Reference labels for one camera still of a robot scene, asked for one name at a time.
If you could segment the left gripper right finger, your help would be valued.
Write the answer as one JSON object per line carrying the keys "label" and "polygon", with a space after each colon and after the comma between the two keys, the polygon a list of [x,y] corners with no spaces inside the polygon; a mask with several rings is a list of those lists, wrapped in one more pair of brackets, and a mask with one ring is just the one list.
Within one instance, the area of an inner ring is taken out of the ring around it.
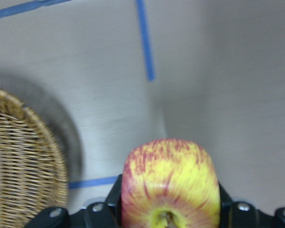
{"label": "left gripper right finger", "polygon": [[220,222],[219,228],[257,228],[256,208],[244,200],[233,200],[219,184]]}

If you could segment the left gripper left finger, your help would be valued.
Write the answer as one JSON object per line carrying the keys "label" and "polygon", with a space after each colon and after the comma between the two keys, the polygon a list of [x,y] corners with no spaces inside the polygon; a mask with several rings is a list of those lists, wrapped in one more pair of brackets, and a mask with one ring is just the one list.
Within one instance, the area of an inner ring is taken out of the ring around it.
{"label": "left gripper left finger", "polygon": [[121,228],[121,182],[117,177],[104,201],[93,201],[85,209],[84,220],[87,228]]}

